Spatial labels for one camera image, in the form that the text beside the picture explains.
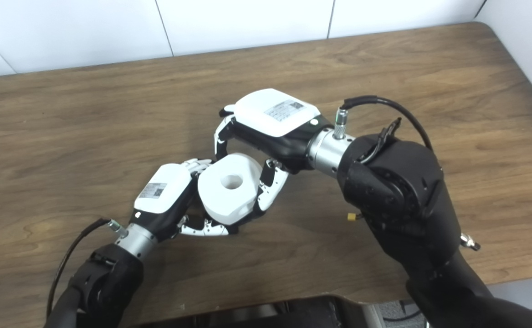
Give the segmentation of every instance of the robotic hand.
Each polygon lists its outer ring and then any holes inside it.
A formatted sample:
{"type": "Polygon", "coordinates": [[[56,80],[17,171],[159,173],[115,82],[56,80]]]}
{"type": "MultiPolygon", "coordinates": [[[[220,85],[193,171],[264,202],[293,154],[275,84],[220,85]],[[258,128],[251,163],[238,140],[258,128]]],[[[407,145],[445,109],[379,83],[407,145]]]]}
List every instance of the robotic hand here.
{"type": "Polygon", "coordinates": [[[377,96],[346,99],[333,126],[315,106],[264,89],[226,106],[220,116],[218,159],[235,138],[291,174],[316,169],[337,179],[345,200],[360,209],[357,218],[408,273],[408,292],[432,326],[532,327],[532,311],[493,298],[462,257],[459,246],[478,251],[480,245],[461,232],[430,139],[406,108],[377,96]],[[424,145],[395,137],[399,118],[380,133],[347,135],[348,110],[373,103],[405,116],[424,145]]]}
{"type": "Polygon", "coordinates": [[[197,179],[211,163],[210,159],[190,159],[161,166],[135,200],[127,229],[114,220],[100,220],[87,228],[107,223],[118,239],[90,255],[52,311],[61,270],[73,247],[87,233],[74,242],[52,285],[45,328],[116,327],[143,281],[143,259],[158,243],[172,239],[183,229],[185,212],[197,196],[197,179]]]}
{"type": "Polygon", "coordinates": [[[264,168],[247,155],[231,154],[199,177],[203,218],[185,217],[181,234],[221,236],[266,213],[285,184],[288,172],[266,160],[264,168]]]}

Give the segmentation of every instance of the qr code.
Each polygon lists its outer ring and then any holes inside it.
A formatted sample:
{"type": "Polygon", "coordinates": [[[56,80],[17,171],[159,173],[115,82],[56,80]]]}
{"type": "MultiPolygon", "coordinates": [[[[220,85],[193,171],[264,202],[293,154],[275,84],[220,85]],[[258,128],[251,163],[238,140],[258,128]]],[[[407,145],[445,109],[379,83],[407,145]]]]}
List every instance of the qr code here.
{"type": "Polygon", "coordinates": [[[140,199],[158,199],[166,187],[166,183],[149,182],[138,197],[140,199]]]}
{"type": "Polygon", "coordinates": [[[298,109],[298,108],[303,108],[303,107],[304,107],[303,104],[298,103],[298,102],[293,102],[293,103],[291,104],[291,106],[293,106],[293,107],[296,108],[296,109],[298,109]]]}

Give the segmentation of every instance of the wooden table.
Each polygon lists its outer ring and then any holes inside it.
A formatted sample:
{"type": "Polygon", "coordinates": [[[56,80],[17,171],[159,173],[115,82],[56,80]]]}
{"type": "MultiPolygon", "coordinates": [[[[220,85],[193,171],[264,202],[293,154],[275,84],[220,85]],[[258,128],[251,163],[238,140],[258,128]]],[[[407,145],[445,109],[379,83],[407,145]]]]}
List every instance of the wooden table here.
{"type": "MultiPolygon", "coordinates": [[[[0,327],[42,326],[79,231],[100,216],[126,223],[160,165],[212,156],[218,110],[266,87],[327,118],[362,94],[407,106],[463,230],[483,245],[463,251],[468,262],[487,284],[532,277],[532,87],[491,30],[469,23],[0,77],[0,327]]],[[[374,133],[396,116],[358,109],[348,129],[374,133]]],[[[399,136],[419,140],[407,123],[399,136]]],[[[403,270],[363,222],[347,222],[350,210],[331,178],[290,177],[239,235],[160,245],[123,325],[325,293],[405,297],[403,270]]],[[[85,239],[62,282],[113,239],[106,229],[85,239]]]]}

